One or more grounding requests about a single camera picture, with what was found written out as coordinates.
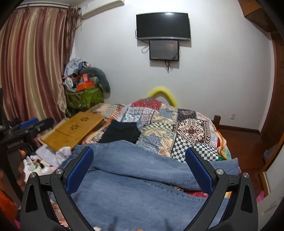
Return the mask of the blue denim jeans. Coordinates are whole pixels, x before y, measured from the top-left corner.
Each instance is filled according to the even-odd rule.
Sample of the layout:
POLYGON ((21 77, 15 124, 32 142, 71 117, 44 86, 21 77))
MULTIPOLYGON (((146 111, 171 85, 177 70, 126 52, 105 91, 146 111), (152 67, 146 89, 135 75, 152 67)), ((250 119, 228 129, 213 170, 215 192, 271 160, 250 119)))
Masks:
POLYGON ((206 201, 186 163, 128 141, 91 144, 94 158, 72 199, 101 230, 184 230, 206 201))

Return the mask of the wooden lap desk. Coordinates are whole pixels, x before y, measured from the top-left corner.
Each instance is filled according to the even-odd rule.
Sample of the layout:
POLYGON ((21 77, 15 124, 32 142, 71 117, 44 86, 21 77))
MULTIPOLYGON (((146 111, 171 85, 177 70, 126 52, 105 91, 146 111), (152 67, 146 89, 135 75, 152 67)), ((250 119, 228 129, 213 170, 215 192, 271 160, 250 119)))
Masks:
POLYGON ((79 112, 69 120, 58 126, 43 142, 55 151, 62 147, 73 149, 94 128, 104 122, 104 116, 90 112, 79 112))

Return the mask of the green storage basket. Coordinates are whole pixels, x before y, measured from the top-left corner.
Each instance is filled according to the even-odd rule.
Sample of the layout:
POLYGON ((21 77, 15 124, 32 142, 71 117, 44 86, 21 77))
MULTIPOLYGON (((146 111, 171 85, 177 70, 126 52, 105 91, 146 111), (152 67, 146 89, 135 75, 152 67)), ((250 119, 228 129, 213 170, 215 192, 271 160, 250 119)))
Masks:
POLYGON ((103 91, 97 86, 78 92, 66 90, 65 95, 67 106, 74 109, 89 109, 92 105, 104 101, 103 91))

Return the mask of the orange box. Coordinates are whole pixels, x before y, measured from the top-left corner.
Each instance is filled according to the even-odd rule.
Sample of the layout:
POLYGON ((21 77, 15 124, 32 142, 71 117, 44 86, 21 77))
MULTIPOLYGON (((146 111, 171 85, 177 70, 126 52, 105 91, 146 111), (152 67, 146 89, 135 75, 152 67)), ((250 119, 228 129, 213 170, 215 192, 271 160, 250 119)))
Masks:
POLYGON ((76 90, 81 91, 81 90, 85 90, 88 88, 92 88, 93 86, 94 86, 93 81, 82 82, 76 85, 76 90))

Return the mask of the patchwork patterned quilt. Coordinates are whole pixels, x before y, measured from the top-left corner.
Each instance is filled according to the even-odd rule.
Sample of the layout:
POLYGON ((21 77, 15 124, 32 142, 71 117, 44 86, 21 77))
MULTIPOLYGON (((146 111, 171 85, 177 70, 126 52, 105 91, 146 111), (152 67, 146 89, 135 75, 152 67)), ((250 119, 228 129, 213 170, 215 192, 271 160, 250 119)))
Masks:
POLYGON ((91 131, 83 143, 98 143, 113 120, 135 122, 140 131, 136 144, 156 154, 185 162, 185 151, 194 147, 208 161, 230 160, 226 140, 212 120, 201 113, 170 106, 154 98, 129 105, 99 103, 89 110, 102 115, 101 128, 91 131))

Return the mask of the folded black pants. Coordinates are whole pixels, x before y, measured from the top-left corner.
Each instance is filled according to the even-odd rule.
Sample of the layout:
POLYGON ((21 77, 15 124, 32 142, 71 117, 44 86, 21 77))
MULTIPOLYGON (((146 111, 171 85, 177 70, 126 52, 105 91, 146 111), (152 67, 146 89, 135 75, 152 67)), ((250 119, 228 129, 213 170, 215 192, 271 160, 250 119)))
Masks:
POLYGON ((125 140, 135 144, 140 134, 141 132, 138 130, 136 122, 118 122, 112 120, 99 140, 99 143, 125 140))

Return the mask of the grey plush pillow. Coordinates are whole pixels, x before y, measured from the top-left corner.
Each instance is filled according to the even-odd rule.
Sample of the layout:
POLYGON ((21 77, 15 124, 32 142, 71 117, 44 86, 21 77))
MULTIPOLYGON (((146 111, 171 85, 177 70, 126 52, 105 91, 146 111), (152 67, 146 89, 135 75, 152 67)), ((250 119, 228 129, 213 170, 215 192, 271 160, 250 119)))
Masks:
POLYGON ((84 74, 88 75, 90 81, 93 81, 95 85, 101 87, 101 89, 106 92, 110 93, 110 85, 106 78, 105 73, 97 68, 97 67, 87 67, 79 71, 79 74, 82 76, 84 74))

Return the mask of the striped red gold curtain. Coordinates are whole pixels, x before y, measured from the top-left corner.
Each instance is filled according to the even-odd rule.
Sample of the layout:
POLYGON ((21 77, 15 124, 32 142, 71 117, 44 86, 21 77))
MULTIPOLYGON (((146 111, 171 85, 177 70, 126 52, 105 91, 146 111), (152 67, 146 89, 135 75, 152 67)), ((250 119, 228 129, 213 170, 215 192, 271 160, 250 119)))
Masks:
POLYGON ((63 76, 78 18, 76 5, 26 7, 10 15, 1 29, 1 85, 9 120, 64 118, 63 76))

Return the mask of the yellow foam headboard rail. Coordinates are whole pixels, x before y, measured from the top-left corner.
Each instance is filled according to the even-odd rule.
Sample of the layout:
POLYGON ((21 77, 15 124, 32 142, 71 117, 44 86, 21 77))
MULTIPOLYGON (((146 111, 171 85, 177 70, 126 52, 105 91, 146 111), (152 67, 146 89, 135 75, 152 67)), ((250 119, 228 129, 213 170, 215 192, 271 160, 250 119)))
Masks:
POLYGON ((164 87, 156 87, 149 94, 148 98, 155 98, 157 96, 163 96, 171 106, 178 107, 178 104, 172 94, 164 87))

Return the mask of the small dark wall monitor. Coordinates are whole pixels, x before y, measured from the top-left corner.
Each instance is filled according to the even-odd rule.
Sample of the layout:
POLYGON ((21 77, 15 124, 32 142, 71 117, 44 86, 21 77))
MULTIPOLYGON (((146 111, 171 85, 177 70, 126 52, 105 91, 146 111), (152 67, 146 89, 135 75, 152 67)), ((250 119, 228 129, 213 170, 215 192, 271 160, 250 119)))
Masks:
POLYGON ((152 61, 179 61, 180 46, 177 40, 150 40, 149 58, 152 61))

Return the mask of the wall mounted black television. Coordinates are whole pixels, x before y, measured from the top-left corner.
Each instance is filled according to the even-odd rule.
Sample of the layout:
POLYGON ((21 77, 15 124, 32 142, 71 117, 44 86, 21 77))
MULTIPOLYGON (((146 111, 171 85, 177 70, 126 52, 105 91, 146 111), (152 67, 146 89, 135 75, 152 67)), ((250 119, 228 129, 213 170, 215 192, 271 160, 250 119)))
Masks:
POLYGON ((191 39, 188 14, 179 12, 138 14, 136 15, 136 32, 139 40, 191 39))

